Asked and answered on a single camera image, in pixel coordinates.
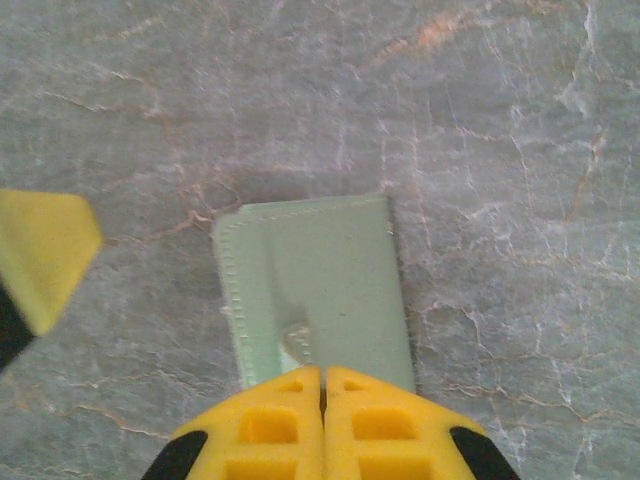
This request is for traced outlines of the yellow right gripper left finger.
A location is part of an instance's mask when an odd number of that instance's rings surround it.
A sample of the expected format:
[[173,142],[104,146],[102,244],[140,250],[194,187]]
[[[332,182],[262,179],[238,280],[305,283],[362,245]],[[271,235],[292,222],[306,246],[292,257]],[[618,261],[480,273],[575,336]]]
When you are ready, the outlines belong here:
[[244,390],[178,428],[145,479],[320,479],[321,371],[301,367]]

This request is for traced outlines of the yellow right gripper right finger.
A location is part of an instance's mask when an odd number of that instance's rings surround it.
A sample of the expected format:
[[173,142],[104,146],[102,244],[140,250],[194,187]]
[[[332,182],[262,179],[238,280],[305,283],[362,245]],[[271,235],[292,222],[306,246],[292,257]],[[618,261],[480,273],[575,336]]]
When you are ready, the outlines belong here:
[[482,426],[403,388],[326,371],[327,479],[517,479]]

